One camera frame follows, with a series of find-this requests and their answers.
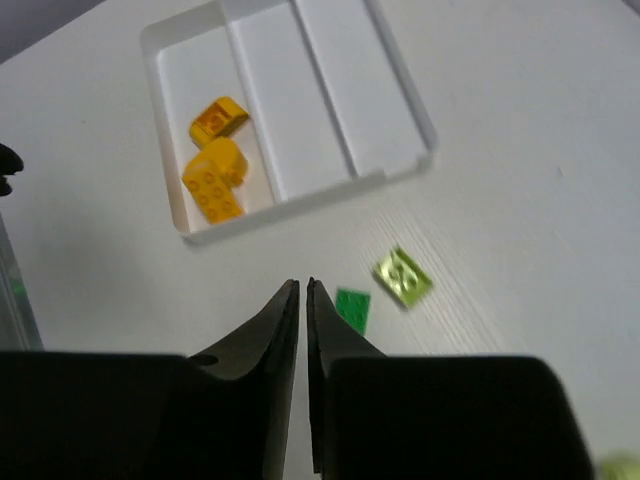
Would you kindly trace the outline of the dark green lego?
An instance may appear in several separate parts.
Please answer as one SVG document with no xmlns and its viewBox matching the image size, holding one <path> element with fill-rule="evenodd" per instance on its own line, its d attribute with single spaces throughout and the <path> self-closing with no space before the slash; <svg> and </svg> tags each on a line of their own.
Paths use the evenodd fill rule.
<svg viewBox="0 0 640 480">
<path fill-rule="evenodd" d="M 335 308 L 343 320 L 360 335 L 366 334 L 371 295 L 369 293 L 338 288 L 335 297 Z"/>
</svg>

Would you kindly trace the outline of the pale lime square lego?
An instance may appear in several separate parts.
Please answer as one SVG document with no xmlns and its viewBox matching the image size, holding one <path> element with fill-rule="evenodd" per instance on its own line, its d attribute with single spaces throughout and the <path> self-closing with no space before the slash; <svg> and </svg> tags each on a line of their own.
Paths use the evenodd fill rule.
<svg viewBox="0 0 640 480">
<path fill-rule="evenodd" d="M 598 462 L 596 473 L 600 480 L 639 480 L 639 456 L 628 453 L 606 456 Z"/>
</svg>

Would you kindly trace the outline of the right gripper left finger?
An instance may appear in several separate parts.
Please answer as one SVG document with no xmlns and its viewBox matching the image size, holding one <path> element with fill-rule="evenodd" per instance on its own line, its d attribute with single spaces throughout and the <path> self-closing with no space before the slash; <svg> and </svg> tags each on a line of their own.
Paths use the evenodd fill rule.
<svg viewBox="0 0 640 480">
<path fill-rule="evenodd" d="M 5 479 L 278 479 L 299 327 L 299 284 L 179 355 L 5 352 Z"/>
</svg>

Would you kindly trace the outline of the lime hollow lego brick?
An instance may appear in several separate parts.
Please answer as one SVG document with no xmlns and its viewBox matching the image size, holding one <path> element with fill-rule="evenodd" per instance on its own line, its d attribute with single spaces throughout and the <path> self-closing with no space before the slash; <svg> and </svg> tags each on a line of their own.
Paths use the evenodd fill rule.
<svg viewBox="0 0 640 480">
<path fill-rule="evenodd" d="M 376 262 L 373 275 L 405 310 L 413 308 L 433 289 L 431 278 L 400 246 Z"/>
</svg>

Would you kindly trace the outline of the orange hollow lego brick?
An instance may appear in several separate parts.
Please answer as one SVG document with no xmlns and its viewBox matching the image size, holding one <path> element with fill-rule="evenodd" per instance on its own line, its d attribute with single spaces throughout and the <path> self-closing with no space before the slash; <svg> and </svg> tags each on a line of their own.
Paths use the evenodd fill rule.
<svg viewBox="0 0 640 480">
<path fill-rule="evenodd" d="M 229 137 L 250 118 L 249 113 L 229 96 L 217 98 L 191 123 L 189 135 L 200 149 L 218 137 Z"/>
</svg>

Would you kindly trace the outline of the orange long lego brick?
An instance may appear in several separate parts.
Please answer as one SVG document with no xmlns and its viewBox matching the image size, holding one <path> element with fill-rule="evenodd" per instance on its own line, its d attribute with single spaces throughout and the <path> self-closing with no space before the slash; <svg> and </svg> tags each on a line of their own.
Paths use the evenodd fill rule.
<svg viewBox="0 0 640 480">
<path fill-rule="evenodd" d="M 209 224 L 225 222 L 244 214 L 231 188 L 217 171 L 207 168 L 189 170 L 183 174 L 182 181 Z"/>
</svg>

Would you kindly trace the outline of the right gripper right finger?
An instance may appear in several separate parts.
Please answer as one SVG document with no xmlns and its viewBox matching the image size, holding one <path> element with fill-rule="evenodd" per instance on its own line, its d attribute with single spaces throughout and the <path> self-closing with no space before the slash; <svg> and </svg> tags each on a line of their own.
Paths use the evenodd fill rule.
<svg viewBox="0 0 640 480">
<path fill-rule="evenodd" d="M 562 383 L 521 355 L 390 356 L 307 286 L 314 471 L 324 479 L 591 479 Z"/>
</svg>

